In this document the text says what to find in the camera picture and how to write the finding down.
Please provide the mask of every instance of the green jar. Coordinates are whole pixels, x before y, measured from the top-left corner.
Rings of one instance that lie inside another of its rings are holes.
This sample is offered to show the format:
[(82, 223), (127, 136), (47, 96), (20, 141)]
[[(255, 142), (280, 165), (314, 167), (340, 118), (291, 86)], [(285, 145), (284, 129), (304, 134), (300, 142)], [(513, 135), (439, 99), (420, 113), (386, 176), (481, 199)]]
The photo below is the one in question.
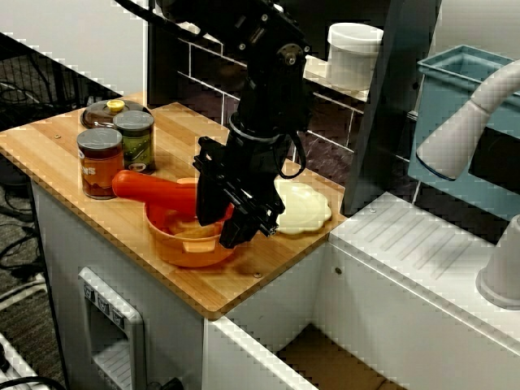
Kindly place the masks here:
[(140, 173), (155, 170), (154, 117), (143, 111), (125, 111), (114, 117), (123, 136), (124, 168)]

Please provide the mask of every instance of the white lid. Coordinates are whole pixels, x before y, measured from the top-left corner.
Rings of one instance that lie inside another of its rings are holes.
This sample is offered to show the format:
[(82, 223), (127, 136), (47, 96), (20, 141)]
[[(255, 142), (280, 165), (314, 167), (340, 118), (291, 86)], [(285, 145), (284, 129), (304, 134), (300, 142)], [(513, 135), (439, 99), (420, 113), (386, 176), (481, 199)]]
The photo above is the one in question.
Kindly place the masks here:
[(356, 53), (378, 53), (383, 30), (366, 24), (337, 23), (328, 29), (328, 43)]

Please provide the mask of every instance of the jar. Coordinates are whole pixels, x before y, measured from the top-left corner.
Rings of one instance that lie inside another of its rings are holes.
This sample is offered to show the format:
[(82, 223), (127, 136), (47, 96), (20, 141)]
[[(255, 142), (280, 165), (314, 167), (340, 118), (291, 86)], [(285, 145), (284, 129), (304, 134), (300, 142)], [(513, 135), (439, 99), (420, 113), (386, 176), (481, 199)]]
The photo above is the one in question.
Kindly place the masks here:
[(77, 137), (83, 193), (93, 199), (115, 197), (112, 179), (124, 169), (123, 137), (113, 128), (90, 128)]
[(154, 117), (142, 111), (126, 111), (114, 117), (114, 128), (123, 136), (124, 167), (152, 173), (154, 161)]
[(127, 111), (147, 112), (148, 109), (137, 102), (123, 99), (101, 100), (88, 106), (80, 117), (86, 128), (113, 128), (117, 114)]

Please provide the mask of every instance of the yellow cap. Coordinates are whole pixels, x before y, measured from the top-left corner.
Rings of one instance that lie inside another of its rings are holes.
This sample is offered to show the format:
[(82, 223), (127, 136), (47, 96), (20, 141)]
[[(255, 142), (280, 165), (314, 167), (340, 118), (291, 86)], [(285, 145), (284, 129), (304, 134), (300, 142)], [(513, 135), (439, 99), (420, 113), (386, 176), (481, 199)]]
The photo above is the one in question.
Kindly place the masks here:
[(106, 102), (106, 105), (112, 112), (118, 112), (124, 108), (124, 102), (122, 100), (109, 100)]

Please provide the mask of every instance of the orange jar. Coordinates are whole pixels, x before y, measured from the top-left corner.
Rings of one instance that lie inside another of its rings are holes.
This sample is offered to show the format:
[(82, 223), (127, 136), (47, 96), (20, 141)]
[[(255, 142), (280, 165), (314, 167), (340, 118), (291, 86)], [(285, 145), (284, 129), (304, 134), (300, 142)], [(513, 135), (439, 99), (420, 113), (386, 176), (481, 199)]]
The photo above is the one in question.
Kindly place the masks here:
[(83, 192), (93, 199), (115, 197), (112, 179), (124, 169), (123, 137), (112, 128), (90, 128), (77, 137)]

